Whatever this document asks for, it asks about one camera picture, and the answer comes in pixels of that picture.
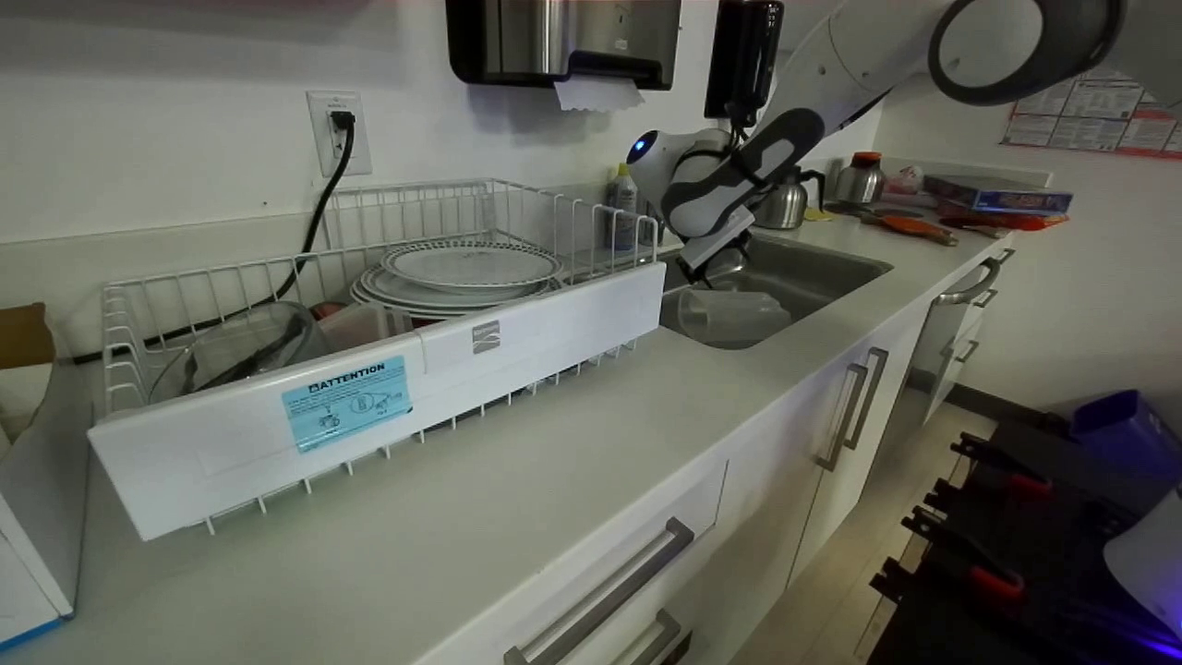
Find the white countertop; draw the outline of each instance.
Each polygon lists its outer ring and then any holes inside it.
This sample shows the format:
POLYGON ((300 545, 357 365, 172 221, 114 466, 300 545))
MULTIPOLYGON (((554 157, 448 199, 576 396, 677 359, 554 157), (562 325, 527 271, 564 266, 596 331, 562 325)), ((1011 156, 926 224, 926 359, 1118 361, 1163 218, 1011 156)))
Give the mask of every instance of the white countertop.
POLYGON ((415 662, 659 484, 708 466, 775 396, 997 247, 987 235, 937 247, 846 218, 790 241, 892 271, 750 349, 660 330, 218 535, 141 544, 97 474, 79 617, 5 662, 415 662))

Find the cabinet handle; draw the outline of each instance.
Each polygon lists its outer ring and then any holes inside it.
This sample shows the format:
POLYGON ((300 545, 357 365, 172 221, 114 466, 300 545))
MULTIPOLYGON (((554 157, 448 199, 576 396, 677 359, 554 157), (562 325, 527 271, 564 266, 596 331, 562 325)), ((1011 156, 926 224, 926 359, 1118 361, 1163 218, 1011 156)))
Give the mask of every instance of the cabinet handle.
POLYGON ((677 665, 692 649, 692 633, 665 611, 659 614, 659 634, 629 665, 677 665))
POLYGON ((984 343, 968 338, 964 354, 956 354, 956 361, 968 361, 984 343))
POLYGON ((693 633, 679 634, 652 665, 679 665, 693 647, 693 633))
POLYGON ((863 399, 859 399, 859 411, 858 411, 858 421, 852 421, 852 434, 846 439, 848 449, 858 449, 859 443, 859 428, 874 407, 874 396, 880 396, 880 384, 881 384, 881 372, 885 372, 885 361, 890 361, 890 349, 885 346, 872 346, 867 349, 874 359, 874 372, 872 372, 872 384, 863 388, 863 399))
POLYGON ((821 470, 837 470, 841 447, 848 447, 848 443, 846 443, 846 432, 848 432, 848 425, 852 425, 852 407, 859 404, 858 396, 859 396, 859 388, 863 388, 863 379, 867 379, 872 370, 848 365, 848 372, 852 372, 852 393, 848 393, 848 404, 846 404, 837 434, 835 434, 835 443, 830 443, 823 455, 812 455, 821 470))
POLYGON ((937 295, 936 301, 956 308, 956 301, 980 300, 984 290, 992 287, 992 280, 997 280, 997 272, 1000 272, 1000 262, 1004 262, 1004 257, 984 257, 980 271, 987 271, 987 272, 984 272, 972 287, 964 287, 964 290, 944 290, 944 295, 937 295))
POLYGON ((972 308, 988 308, 997 300, 997 287, 987 287, 984 300, 976 300, 972 308))
POLYGON ((645 586, 672 556, 693 544, 693 530, 677 516, 643 544, 617 574, 609 574, 586 599, 562 614, 548 633, 526 647, 506 649, 506 665, 556 665, 572 655, 601 619, 609 619, 629 599, 645 586))

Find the plate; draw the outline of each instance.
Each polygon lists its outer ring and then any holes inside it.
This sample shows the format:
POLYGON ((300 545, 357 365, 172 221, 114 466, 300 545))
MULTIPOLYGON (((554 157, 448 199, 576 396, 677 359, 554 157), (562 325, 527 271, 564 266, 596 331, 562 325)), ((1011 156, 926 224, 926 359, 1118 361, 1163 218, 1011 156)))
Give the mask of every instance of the plate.
POLYGON ((349 284, 349 295, 357 301, 385 301, 399 310, 487 310, 519 290, 434 290, 373 266, 349 284))
POLYGON ((391 255, 379 266, 438 290, 519 290, 556 272, 554 257, 514 244, 432 244, 391 255))

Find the paper towel dispenser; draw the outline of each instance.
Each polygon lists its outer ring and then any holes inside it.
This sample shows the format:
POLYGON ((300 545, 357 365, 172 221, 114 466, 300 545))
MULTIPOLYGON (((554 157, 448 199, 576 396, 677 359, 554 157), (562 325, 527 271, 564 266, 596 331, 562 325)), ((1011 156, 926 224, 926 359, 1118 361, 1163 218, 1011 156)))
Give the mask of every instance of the paper towel dispenser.
POLYGON ((484 86, 572 72, 668 87, 679 0, 448 0, 450 70, 484 86))

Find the drawer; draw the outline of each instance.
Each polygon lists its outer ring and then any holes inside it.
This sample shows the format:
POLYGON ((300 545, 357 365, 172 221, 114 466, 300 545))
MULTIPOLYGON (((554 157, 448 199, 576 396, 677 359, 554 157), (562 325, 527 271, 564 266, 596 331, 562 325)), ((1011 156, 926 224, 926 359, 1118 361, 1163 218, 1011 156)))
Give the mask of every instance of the drawer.
POLYGON ((421 665, 609 662, 708 556, 724 466, 679 474, 458 627, 421 665))

